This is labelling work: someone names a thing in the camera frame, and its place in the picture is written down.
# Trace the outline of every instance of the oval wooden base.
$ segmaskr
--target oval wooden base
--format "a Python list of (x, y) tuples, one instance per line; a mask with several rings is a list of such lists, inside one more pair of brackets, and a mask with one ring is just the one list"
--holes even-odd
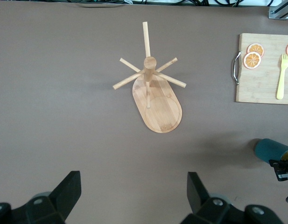
[(145, 124), (152, 131), (167, 133), (180, 124), (182, 109), (167, 80), (153, 75), (150, 82), (150, 108), (147, 108), (143, 76), (138, 77), (133, 84), (133, 98)]

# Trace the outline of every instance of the blue cup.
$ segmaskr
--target blue cup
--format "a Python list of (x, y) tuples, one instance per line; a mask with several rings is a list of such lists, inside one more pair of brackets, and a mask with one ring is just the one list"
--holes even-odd
[(262, 139), (255, 147), (256, 156), (268, 164), (269, 160), (281, 160), (287, 151), (288, 146), (271, 139)]

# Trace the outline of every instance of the brown table surface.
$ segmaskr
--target brown table surface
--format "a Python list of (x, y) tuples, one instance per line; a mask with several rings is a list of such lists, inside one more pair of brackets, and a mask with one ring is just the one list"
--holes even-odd
[[(288, 224), (288, 181), (253, 154), (254, 139), (288, 144), (288, 105), (235, 102), (232, 60), (241, 33), (288, 35), (268, 7), (80, 7), (0, 1), (0, 202), (13, 208), (80, 170), (68, 224), (178, 224), (190, 212), (188, 171), (235, 207), (271, 208)], [(149, 130), (132, 97), (151, 55), (187, 84), (172, 88), (183, 118)]]

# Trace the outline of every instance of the wooden drying rack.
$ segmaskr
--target wooden drying rack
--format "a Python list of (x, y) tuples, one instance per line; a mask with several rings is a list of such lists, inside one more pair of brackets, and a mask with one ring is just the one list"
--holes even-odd
[(143, 31), (146, 52), (144, 69), (140, 70), (121, 58), (120, 61), (136, 73), (115, 84), (113, 88), (116, 90), (136, 79), (133, 84), (133, 98), (145, 124), (154, 132), (167, 133), (179, 125), (182, 117), (180, 103), (168, 81), (183, 88), (186, 84), (161, 73), (176, 62), (177, 58), (156, 69), (156, 59), (150, 54), (147, 22), (143, 22)]

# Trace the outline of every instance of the plastic fork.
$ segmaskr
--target plastic fork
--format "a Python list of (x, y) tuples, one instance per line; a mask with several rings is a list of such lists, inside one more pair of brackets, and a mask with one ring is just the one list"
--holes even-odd
[(285, 70), (288, 68), (288, 55), (282, 54), (282, 61), (281, 61), (281, 74), (279, 79), (279, 86), (278, 91), (276, 93), (277, 99), (284, 98), (284, 85), (285, 85)]

